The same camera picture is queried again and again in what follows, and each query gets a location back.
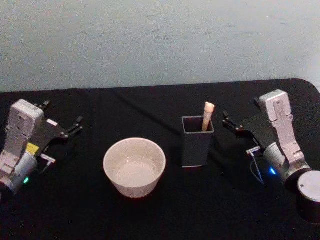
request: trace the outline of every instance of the yellow label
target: yellow label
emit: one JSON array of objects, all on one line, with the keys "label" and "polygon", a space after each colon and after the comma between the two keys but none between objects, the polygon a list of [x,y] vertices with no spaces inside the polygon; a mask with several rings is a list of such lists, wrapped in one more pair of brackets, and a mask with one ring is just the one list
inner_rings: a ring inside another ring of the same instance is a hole
[{"label": "yellow label", "polygon": [[28,142],[28,145],[26,146],[26,150],[34,156],[36,155],[36,152],[39,150],[39,147]]}]

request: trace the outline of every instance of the white bowl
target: white bowl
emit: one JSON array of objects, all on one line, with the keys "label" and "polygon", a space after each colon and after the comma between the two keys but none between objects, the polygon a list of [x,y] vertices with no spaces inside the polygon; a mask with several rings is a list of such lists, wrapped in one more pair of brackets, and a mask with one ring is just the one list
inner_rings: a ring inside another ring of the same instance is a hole
[{"label": "white bowl", "polygon": [[116,189],[129,198],[142,198],[156,187],[166,166],[164,151],[153,141],[127,138],[106,152],[103,169]]}]

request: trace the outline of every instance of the black table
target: black table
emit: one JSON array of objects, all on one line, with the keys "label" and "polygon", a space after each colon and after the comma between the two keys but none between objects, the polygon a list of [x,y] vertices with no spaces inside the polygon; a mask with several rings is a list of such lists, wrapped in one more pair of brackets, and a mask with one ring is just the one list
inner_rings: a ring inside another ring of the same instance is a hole
[{"label": "black table", "polygon": [[[241,121],[259,113],[254,97],[276,89],[289,94],[296,139],[320,170],[320,94],[301,79],[1,93],[1,148],[19,99],[50,99],[46,117],[68,127],[81,115],[84,130],[49,148],[56,164],[1,207],[0,239],[319,239],[320,226],[300,218],[296,196],[277,176],[263,171],[261,185],[251,175],[245,152],[253,142],[222,126],[223,110]],[[216,105],[209,163],[183,169],[181,117],[202,115],[206,101]],[[108,148],[130,137],[156,142],[167,159],[142,199],[122,196],[103,171]]]}]

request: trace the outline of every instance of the blue led light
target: blue led light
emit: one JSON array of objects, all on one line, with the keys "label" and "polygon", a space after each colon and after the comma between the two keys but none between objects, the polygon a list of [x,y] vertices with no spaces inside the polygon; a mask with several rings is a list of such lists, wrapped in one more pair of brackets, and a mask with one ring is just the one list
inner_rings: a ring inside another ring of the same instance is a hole
[{"label": "blue led light", "polygon": [[272,175],[277,175],[276,171],[275,171],[272,167],[270,167],[269,172],[270,172]]}]

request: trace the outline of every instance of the gray wall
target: gray wall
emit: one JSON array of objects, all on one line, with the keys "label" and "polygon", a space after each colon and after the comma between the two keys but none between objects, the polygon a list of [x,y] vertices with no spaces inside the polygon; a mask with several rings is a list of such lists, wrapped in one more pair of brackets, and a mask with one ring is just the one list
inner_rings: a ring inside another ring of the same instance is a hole
[{"label": "gray wall", "polygon": [[0,91],[302,78],[319,0],[1,0]]}]

